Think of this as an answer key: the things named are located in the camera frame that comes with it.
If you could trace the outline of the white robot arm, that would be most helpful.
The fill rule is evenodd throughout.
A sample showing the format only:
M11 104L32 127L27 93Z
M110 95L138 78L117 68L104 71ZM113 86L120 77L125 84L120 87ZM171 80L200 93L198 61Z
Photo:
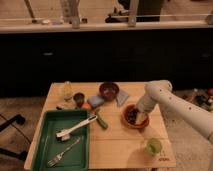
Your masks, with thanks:
M149 114L156 104L162 104L178 114L192 128L213 144L213 114L183 100L172 93L172 84L168 80L149 81L144 87L145 93L136 103L142 114Z

